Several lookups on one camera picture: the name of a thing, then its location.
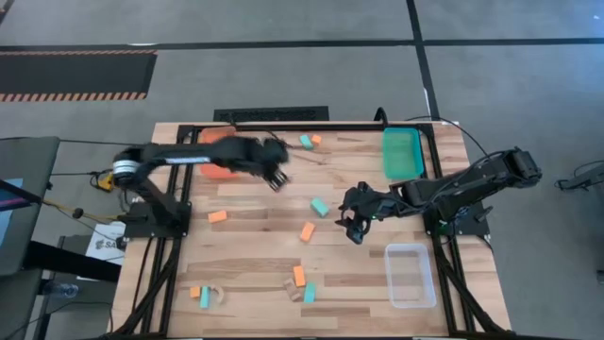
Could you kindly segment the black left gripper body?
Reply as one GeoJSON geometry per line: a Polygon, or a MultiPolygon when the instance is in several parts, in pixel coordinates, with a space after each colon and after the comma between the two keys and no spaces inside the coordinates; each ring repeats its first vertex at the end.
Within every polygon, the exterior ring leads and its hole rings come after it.
{"type": "Polygon", "coordinates": [[[284,142],[276,138],[247,138],[243,158],[235,162],[235,170],[262,178],[285,177],[280,166],[289,161],[284,142]]]}

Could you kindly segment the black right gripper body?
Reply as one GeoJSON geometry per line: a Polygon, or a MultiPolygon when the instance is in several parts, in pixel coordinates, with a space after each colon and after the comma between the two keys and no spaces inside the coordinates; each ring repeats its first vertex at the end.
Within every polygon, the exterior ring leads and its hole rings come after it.
{"type": "Polygon", "coordinates": [[[386,217],[394,216],[394,197],[390,193],[375,191],[364,181],[345,192],[344,204],[357,207],[356,216],[353,218],[357,222],[357,228],[345,229],[346,237],[356,245],[362,244],[373,220],[382,221],[386,217]]]}

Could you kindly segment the black perforated floor grate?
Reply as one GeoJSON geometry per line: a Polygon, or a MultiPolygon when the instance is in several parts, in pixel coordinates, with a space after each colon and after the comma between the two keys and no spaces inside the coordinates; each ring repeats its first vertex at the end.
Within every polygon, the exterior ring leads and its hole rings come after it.
{"type": "Polygon", "coordinates": [[[214,122],[328,121],[328,106],[220,109],[213,112],[214,122]]]}

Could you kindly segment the orange plastic bin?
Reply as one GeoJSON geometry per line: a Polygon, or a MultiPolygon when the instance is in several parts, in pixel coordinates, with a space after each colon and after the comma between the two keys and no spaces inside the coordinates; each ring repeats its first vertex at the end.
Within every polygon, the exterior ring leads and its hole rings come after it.
{"type": "MultiPolygon", "coordinates": [[[[236,134],[235,127],[207,127],[204,128],[198,137],[200,144],[210,144],[224,137],[234,136],[236,134]]],[[[231,172],[225,167],[220,167],[213,163],[203,163],[200,165],[200,172],[208,179],[234,179],[237,174],[231,172]]]]}

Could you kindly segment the green plastic bin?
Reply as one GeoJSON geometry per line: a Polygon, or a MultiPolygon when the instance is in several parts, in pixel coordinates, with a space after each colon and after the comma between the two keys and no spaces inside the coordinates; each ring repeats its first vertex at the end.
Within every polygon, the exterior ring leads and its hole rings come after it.
{"type": "Polygon", "coordinates": [[[387,179],[416,179],[425,171],[420,134],[415,128],[385,128],[382,155],[387,179]]]}

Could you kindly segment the clear plastic bin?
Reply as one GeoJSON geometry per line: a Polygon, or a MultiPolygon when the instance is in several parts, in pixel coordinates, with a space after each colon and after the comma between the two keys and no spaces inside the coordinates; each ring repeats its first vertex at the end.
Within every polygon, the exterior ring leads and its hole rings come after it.
{"type": "Polygon", "coordinates": [[[397,309],[436,306],[429,254],[422,244],[389,244],[384,262],[391,304],[397,309]]]}

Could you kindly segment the yellow black clamp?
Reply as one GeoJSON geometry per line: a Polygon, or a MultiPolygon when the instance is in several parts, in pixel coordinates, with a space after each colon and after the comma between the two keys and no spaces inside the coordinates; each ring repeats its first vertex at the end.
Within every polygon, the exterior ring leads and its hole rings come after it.
{"type": "Polygon", "coordinates": [[[114,189],[112,171],[107,170],[95,173],[91,177],[91,186],[97,190],[111,193],[114,189]]]}

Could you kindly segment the white printed paper sheet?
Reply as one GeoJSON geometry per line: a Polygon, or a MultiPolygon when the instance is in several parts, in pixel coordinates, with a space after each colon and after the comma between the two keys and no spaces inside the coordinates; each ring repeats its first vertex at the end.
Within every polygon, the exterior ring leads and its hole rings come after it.
{"type": "Polygon", "coordinates": [[[126,225],[122,222],[96,224],[86,255],[97,260],[122,265],[125,252],[117,246],[117,239],[124,236],[126,225]]]}

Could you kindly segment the black hazard-striped floor mat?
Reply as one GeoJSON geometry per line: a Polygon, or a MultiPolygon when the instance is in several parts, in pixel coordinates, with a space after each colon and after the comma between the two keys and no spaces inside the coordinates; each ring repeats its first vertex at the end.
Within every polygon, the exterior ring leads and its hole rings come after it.
{"type": "Polygon", "coordinates": [[[147,97],[155,50],[0,51],[0,102],[147,97]]]}

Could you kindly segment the grey stand leg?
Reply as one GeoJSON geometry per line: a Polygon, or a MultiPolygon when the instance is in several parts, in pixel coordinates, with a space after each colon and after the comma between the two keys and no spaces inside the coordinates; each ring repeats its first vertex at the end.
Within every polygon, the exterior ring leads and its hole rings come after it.
{"type": "Polygon", "coordinates": [[[589,187],[604,183],[604,160],[591,161],[578,166],[570,179],[560,179],[555,187],[561,191],[587,190],[589,187]]]}

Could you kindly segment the black side table beam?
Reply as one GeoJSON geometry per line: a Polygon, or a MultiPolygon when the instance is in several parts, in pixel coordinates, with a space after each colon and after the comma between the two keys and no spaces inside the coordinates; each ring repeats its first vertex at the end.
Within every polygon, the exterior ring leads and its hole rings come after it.
{"type": "Polygon", "coordinates": [[[119,264],[87,257],[36,241],[30,241],[27,246],[23,268],[39,268],[109,282],[117,282],[121,272],[119,264]]]}

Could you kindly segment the dark grey side table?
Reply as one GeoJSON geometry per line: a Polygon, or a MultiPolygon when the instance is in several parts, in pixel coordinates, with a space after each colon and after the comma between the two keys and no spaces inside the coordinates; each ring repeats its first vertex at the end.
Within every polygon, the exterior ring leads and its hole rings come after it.
{"type": "Polygon", "coordinates": [[[23,266],[59,149],[57,137],[0,140],[0,188],[29,202],[13,212],[0,246],[0,277],[23,266]]]}

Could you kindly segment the clear water bottle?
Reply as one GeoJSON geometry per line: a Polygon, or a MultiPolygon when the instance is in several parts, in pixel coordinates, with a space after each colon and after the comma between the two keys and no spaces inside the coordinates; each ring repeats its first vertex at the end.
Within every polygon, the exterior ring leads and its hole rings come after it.
{"type": "Polygon", "coordinates": [[[42,288],[42,292],[53,298],[74,298],[79,292],[79,287],[73,283],[49,281],[42,288]]]}

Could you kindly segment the black aluminium table frame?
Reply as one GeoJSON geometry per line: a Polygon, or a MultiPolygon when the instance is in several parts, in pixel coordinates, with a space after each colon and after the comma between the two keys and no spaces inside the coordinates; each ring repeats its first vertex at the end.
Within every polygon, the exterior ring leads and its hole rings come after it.
{"type": "Polygon", "coordinates": [[[335,224],[344,192],[360,181],[379,191],[389,182],[382,170],[382,128],[378,123],[242,124],[242,135],[269,131],[288,142],[290,183],[279,192],[261,179],[239,175],[227,180],[204,177],[197,166],[160,169],[153,181],[188,199],[193,217],[178,244],[175,271],[160,288],[134,332],[174,338],[337,336],[406,337],[471,331],[478,323],[454,290],[438,292],[436,306],[397,309],[389,299],[385,248],[389,244],[429,245],[421,217],[387,219],[374,224],[362,245],[351,243],[335,224]],[[319,135],[307,150],[301,135],[319,135]],[[329,214],[310,207],[322,199],[329,214]],[[210,223],[208,215],[227,212],[210,223]],[[299,236],[306,222],[315,225],[308,242],[299,236]],[[304,268],[306,284],[316,284],[313,303],[291,301],[283,286],[304,268]],[[210,307],[190,297],[194,286],[220,285],[222,304],[211,292],[210,307]]]}

